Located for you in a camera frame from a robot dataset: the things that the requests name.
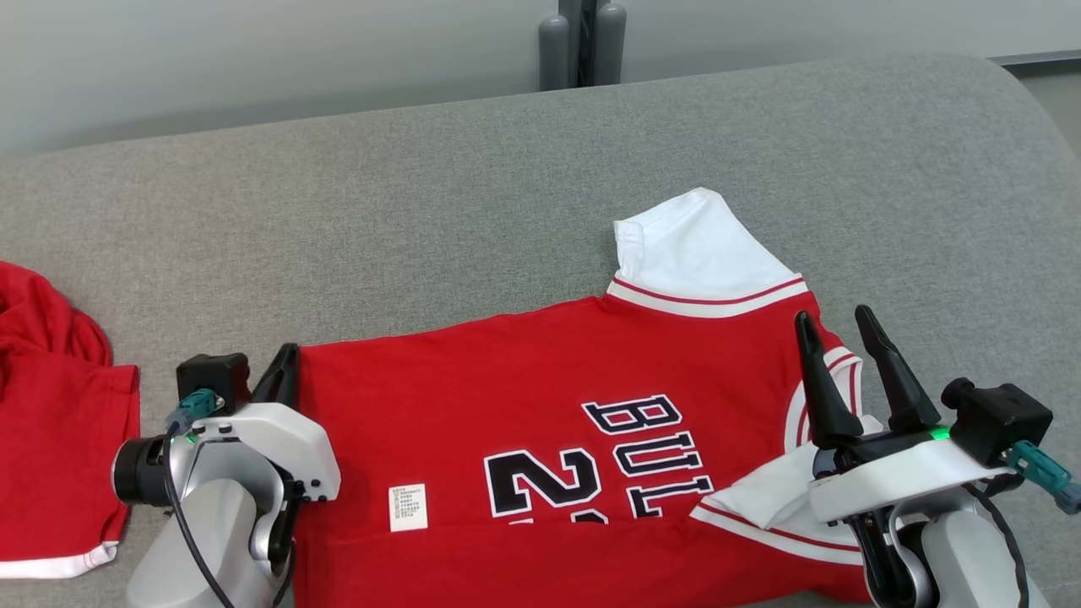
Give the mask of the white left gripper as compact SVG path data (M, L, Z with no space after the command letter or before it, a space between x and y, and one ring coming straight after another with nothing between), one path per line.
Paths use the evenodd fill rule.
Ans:
M301 346L286 343L233 415L204 418L187 455L187 490L233 480L258 505L280 505L286 484L301 481L301 499L334 501L341 467L326 431L286 404L297 404Z

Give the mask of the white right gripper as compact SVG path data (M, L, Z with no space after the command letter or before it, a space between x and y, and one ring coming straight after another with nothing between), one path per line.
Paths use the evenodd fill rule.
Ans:
M877 366L888 396L888 427L893 432L924 432L915 446L843 470L835 464L835 449L848 448L860 438L860 420L843 404L841 392L825 364L825 343L810 312L796 314L796 346L801 361L808 400L808 437L816 450L815 480L808 484L808 508L816 523L841 523L846 517L875 508L895 507L910 499L961 487L965 483L992 480L1014 473L1007 466L980 464L949 436L940 413L931 401L895 343L888 338L870 307L855 307L862 346Z

